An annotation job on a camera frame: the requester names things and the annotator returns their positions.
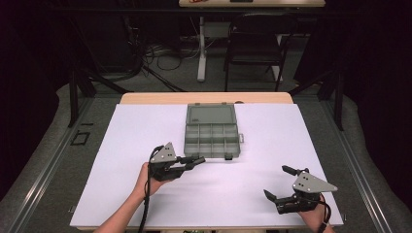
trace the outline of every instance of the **gray carpet floor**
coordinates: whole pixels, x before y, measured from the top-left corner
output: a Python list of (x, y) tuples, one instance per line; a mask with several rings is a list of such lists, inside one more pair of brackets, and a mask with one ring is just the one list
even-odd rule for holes
[[(281, 91), (295, 87), (292, 77), (302, 54), (305, 39), (296, 38), (292, 42)], [(162, 56), (155, 58), (150, 67), (169, 82), (186, 91), (223, 91), (223, 56), (224, 50), (218, 43), (212, 44), (208, 48), (206, 82), (204, 83), (199, 83), (196, 80), (197, 56), (183, 60), (177, 59), (175, 56)], [(270, 88), (274, 86), (267, 83), (238, 82), (250, 76), (262, 77), (263, 80), (269, 81), (271, 75), (264, 74), (264, 68), (233, 69), (230, 76), (232, 80), (230, 83), (231, 91), (270, 91)], [(132, 79), (116, 83), (137, 92), (170, 91), (158, 79), (146, 72), (141, 72)], [(76, 206), (80, 199), (94, 157), (102, 142), (114, 108), (120, 101), (120, 96), (110, 88), (100, 83), (96, 83), (95, 87), (98, 90), (95, 98), (81, 97), (82, 114), (72, 129), (67, 128), (70, 117), (68, 86), (64, 86), (58, 91), (60, 106), (54, 122), (15, 185), (0, 203), (0, 232), (79, 231), (69, 226), (72, 217), (69, 209)], [(330, 120), (330, 103), (328, 101), (319, 102), (315, 96), (318, 89), (318, 86), (312, 86), (294, 96), (293, 101), (302, 112), (328, 181), (339, 187), (339, 191), (334, 193), (334, 197), (346, 220), (344, 226), (337, 227), (336, 231), (385, 232), (375, 222), (374, 213), (368, 209), (367, 198), (362, 193), (357, 178), (351, 170), (347, 159), (349, 147), (370, 185), (374, 200), (380, 208), (378, 211), (384, 216), (389, 229), (391, 229), (386, 231), (410, 232), (412, 229), (411, 213), (394, 196), (385, 179), (368, 156), (357, 116), (357, 106), (350, 99), (344, 99), (343, 127), (345, 131), (339, 132)], [(85, 145), (71, 145), (76, 132), (89, 133)], [(35, 193), (37, 197), (30, 197), (32, 193)], [(309, 231), (302, 229), (290, 232)]]

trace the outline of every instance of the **table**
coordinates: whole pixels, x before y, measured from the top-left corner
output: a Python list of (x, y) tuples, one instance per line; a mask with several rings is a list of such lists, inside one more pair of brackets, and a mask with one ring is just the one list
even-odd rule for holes
[[(235, 105), (239, 133), (245, 135), (240, 156), (231, 161), (207, 159), (165, 185), (151, 198), (146, 229), (304, 227), (298, 214), (279, 215), (263, 194), (267, 189), (280, 198), (292, 195), (296, 177), (283, 172), (281, 165), (308, 167), (326, 179), (300, 111), (282, 92), (124, 94), (70, 225), (91, 230), (109, 217), (130, 193), (154, 147), (172, 142), (175, 152), (183, 155), (187, 103), (239, 101), (245, 103)], [(332, 194), (325, 197), (332, 208), (330, 223), (343, 224)], [(142, 213), (143, 205), (128, 228), (139, 227)]]
[[(189, 0), (179, 0), (179, 6), (185, 8), (319, 8), (325, 5), (325, 0), (254, 0), (252, 3), (231, 3), (230, 0), (207, 0), (191, 3)], [(206, 79), (206, 49), (205, 49), (205, 21), (200, 17), (199, 22), (200, 57), (197, 80)], [(279, 67), (272, 67), (275, 77), (279, 74)]]

